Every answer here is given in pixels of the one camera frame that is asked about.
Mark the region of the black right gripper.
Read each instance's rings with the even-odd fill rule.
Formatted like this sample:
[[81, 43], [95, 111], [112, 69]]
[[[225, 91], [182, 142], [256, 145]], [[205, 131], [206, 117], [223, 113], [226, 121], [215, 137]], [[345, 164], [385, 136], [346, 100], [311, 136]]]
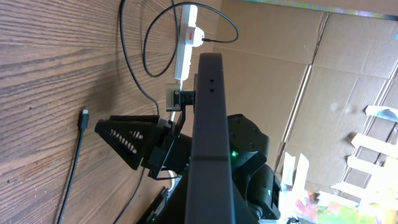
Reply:
[[132, 169], [149, 155], [146, 167], [154, 180], [164, 170], [184, 175], [189, 170], [192, 138], [181, 133], [185, 117], [175, 123], [157, 115], [110, 116], [95, 126], [97, 133]]

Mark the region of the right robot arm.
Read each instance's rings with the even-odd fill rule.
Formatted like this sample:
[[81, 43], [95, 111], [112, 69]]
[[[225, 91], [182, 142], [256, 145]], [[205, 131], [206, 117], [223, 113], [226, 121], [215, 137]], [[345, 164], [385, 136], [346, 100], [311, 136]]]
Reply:
[[[257, 223], [280, 218], [280, 181], [266, 165], [269, 138], [242, 114], [228, 120], [229, 150], [237, 223]], [[180, 131], [185, 122], [159, 116], [110, 116], [97, 122], [95, 131], [132, 169], [148, 169], [159, 180], [159, 172], [177, 173], [180, 182], [171, 196], [163, 189], [138, 220], [139, 223], [183, 223], [188, 187], [192, 138]]]

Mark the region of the blue Galaxy smartphone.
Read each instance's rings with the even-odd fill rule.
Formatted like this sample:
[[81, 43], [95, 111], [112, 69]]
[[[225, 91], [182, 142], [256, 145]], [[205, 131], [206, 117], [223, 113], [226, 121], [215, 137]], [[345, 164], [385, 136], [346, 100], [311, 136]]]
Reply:
[[219, 53], [203, 53], [195, 81], [185, 223], [234, 222], [223, 60]]

